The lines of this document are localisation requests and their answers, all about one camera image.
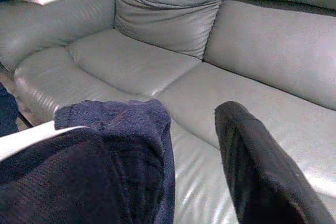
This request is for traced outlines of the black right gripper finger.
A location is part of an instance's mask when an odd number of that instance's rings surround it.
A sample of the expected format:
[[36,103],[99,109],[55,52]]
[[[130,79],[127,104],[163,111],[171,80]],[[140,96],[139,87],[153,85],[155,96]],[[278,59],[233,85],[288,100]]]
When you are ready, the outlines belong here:
[[243,105],[219,105],[215,130],[239,224],[335,224],[294,160]]

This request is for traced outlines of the navy white-trimmed garment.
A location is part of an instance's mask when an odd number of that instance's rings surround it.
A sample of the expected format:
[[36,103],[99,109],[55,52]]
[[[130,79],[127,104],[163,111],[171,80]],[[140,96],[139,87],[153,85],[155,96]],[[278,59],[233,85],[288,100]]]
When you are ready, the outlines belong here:
[[83,101],[61,134],[0,162],[0,224],[173,224],[171,118],[158,100]]

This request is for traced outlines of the grey green leather sofa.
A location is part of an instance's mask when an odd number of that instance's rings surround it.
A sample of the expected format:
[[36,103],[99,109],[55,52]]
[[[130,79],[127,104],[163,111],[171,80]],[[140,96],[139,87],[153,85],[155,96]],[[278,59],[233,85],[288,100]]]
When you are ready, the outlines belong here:
[[214,119],[238,102],[336,224],[336,0],[7,0],[0,67],[39,122],[82,100],[162,102],[174,224],[238,224]]

